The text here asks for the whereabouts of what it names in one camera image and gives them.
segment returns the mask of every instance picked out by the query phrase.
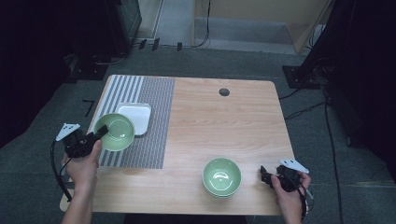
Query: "black cable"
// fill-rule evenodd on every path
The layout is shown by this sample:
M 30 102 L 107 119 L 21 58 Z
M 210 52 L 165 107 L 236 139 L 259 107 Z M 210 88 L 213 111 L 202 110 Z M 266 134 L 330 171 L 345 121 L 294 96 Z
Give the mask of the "black cable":
M 117 64 L 117 63 L 122 62 L 125 58 L 126 58 L 126 53 L 123 53 L 123 54 L 122 54 L 122 58 L 119 59 L 118 61 L 110 62 L 110 63 L 95 63 L 95 64 L 98 64 L 98 65 L 113 65 L 113 64 Z
M 305 77 L 301 80 L 301 83 L 304 83 L 307 79 L 313 77 L 314 75 L 315 75 L 314 73 L 311 73 L 311 74 L 309 74 L 308 76 L 305 76 Z M 297 88 L 295 91 L 293 91 L 293 92 L 290 93 L 289 95 L 279 97 L 278 99 L 279 99 L 279 100 L 283 100 L 283 99 L 286 99 L 286 98 L 288 98 L 288 97 L 291 97 L 291 96 L 294 95 L 297 91 L 300 91 L 300 90 L 302 90 L 302 89 L 303 89 L 303 88 Z
M 283 99 L 286 99 L 286 98 L 288 98 L 288 97 L 291 97 L 292 95 L 294 95 L 297 91 L 299 91 L 299 90 L 301 90 L 301 89 L 296 89 L 295 91 L 293 91 L 291 94 L 289 94 L 289 95 L 286 95 L 286 96 L 282 96 L 282 97 L 279 97 L 279 100 L 283 100 Z
M 301 201 L 301 205 L 302 205 L 302 209 L 303 209 L 303 212 L 301 214 L 301 221 L 303 221 L 305 218 L 305 215 L 306 215 L 306 196 L 304 196 L 301 193 L 300 188 L 294 184 L 294 181 L 286 173 L 282 173 L 282 175 L 284 175 L 285 177 L 288 178 L 289 182 L 294 186 L 295 189 L 297 189 L 298 193 L 300 194 L 300 201 Z
M 339 182 L 339 178 L 338 178 L 337 163 L 336 163 L 336 159 L 335 159 L 334 141 L 332 140 L 332 130 L 330 128 L 329 116 L 327 114 L 327 106 L 328 106 L 328 103 L 326 103 L 324 106 L 324 112 L 325 112 L 325 117 L 326 117 L 327 129 L 329 131 L 330 141 L 332 142 L 332 164 L 333 164 L 333 168 L 334 168 L 335 182 L 337 184 L 338 212 L 339 212 L 339 216 L 340 216 L 340 223 L 344 224 L 343 204 L 342 204 L 342 200 L 341 200 L 341 188 L 340 188 L 340 182 Z
M 373 174 L 371 175 L 370 179 L 373 179 L 374 176 L 376 176 L 376 174 L 378 174 L 378 172 L 384 170 L 387 168 L 387 165 L 382 165 L 379 169 L 377 169 L 375 172 L 373 172 Z
M 208 7 L 207 7 L 207 14 L 206 14 L 206 35 L 205 35 L 205 37 L 204 37 L 204 40 L 203 40 L 203 41 L 201 42 L 201 44 L 199 44 L 199 45 L 186 46 L 186 47 L 182 47 L 182 48 L 196 49 L 196 48 L 199 48 L 199 47 L 203 46 L 203 45 L 207 42 L 207 40 L 209 39 L 210 5 L 211 5 L 211 0 L 209 0 L 209 4 L 208 4 Z M 159 45 L 159 46 L 161 46 L 161 47 L 177 48 L 176 45 Z
M 309 106 L 308 108 L 306 108 L 306 109 L 304 109 L 304 110 L 300 110 L 300 111 L 294 112 L 294 113 L 290 114 L 289 116 L 285 117 L 285 120 L 287 120 L 287 119 L 294 119 L 294 118 L 296 118 L 296 117 L 299 117 L 299 116 L 302 115 L 304 112 L 311 111 L 311 110 L 314 109 L 315 107 L 320 106 L 320 105 L 323 105 L 323 104 L 325 104 L 325 103 L 326 103 L 326 101 L 321 102 L 321 103 L 318 103 L 318 104 L 316 104 L 316 105 L 311 105 L 311 106 Z
M 64 180 L 60 175 L 58 175 L 58 171 L 56 170 L 55 159 L 53 155 L 55 144 L 56 144 L 56 140 L 53 140 L 50 146 L 50 163 L 51 163 L 52 171 L 55 174 L 55 179 L 58 182 L 59 187 L 61 187 L 62 191 L 64 192 L 64 195 L 67 197 L 67 201 L 70 202 L 72 201 L 72 196 L 70 195 L 69 190 L 67 190 L 66 185 L 64 184 Z
M 64 168 L 66 168 L 66 165 L 67 165 L 72 159 L 73 159 L 73 156 L 72 156 L 72 158 L 69 158 L 69 160 L 68 160 L 67 162 L 64 163 L 64 165 L 62 166 L 61 170 L 59 171 L 59 175 L 62 175 L 62 171 L 64 170 Z

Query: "white plate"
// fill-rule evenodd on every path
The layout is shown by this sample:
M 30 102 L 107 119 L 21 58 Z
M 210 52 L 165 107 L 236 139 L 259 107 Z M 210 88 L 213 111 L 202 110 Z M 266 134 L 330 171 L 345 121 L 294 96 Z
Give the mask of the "white plate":
M 148 131 L 151 106 L 141 103 L 120 103 L 116 112 L 125 115 L 134 124 L 134 135 L 142 135 Z

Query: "black circle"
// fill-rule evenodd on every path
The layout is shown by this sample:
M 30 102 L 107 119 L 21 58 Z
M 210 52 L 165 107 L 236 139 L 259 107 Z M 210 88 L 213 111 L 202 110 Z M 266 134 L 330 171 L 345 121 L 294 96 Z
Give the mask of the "black circle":
M 222 88 L 219 90 L 220 95 L 222 96 L 228 96 L 230 95 L 230 91 L 228 89 Z

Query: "wooden panel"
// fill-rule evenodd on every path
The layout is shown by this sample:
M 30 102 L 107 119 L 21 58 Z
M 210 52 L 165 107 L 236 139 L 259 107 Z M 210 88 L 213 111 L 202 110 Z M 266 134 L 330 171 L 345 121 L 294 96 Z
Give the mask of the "wooden panel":
M 291 41 L 293 42 L 293 46 L 296 51 L 300 53 L 306 45 L 309 37 L 315 32 L 316 27 L 321 22 L 322 18 L 330 13 L 328 10 L 328 6 L 331 3 L 331 0 L 326 2 L 326 5 L 323 8 L 318 8 L 321 10 L 314 11 L 315 15 L 313 16 L 311 22 L 309 23 L 297 23 L 291 22 L 286 24 L 286 28 L 288 29 Z
M 227 88 L 229 96 L 220 96 Z M 202 183 L 205 165 L 217 157 L 235 161 L 242 185 L 216 198 Z M 160 214 L 279 215 L 275 194 L 259 168 L 274 173 L 293 152 L 269 81 L 178 77 L 163 169 L 100 167 L 93 211 Z M 63 197 L 61 209 L 68 203 Z
M 216 0 L 210 17 L 309 24 L 328 0 Z M 209 0 L 195 0 L 195 17 L 206 17 Z
M 139 0 L 142 23 L 137 38 L 154 38 L 158 20 L 163 9 L 163 0 Z

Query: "gray floor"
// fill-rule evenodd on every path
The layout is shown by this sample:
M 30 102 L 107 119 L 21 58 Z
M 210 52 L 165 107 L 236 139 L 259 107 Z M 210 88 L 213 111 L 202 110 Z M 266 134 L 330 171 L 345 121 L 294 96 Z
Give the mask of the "gray floor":
M 165 0 L 164 8 L 176 1 Z M 163 43 L 188 41 L 186 32 L 172 38 L 161 26 L 157 37 Z M 215 77 L 270 80 L 279 96 L 292 92 L 282 65 L 300 65 L 305 56 L 285 53 L 276 48 L 252 51 L 227 49 L 183 49 L 160 46 L 133 49 L 121 63 L 109 66 L 112 74 L 168 77 Z M 50 169 L 50 143 L 64 122 L 79 123 L 86 130 L 93 111 L 82 100 L 100 98 L 103 81 L 79 81 L 63 84 L 41 110 L 29 130 L 0 149 L 0 223 L 59 223 L 62 196 Z M 284 116 L 324 100 L 322 91 L 299 91 L 281 101 Z M 370 150 L 346 146 L 346 134 L 332 107 L 329 121 L 335 145 L 335 161 L 341 185 L 344 223 L 395 223 L 396 187 L 382 162 Z M 310 170 L 315 205 L 304 223 L 340 223 L 332 146 L 326 126 L 324 106 L 286 121 L 295 158 Z M 60 159 L 62 147 L 57 147 Z M 122 223 L 124 214 L 94 213 L 92 223 Z M 283 223 L 282 217 L 247 217 L 249 223 Z

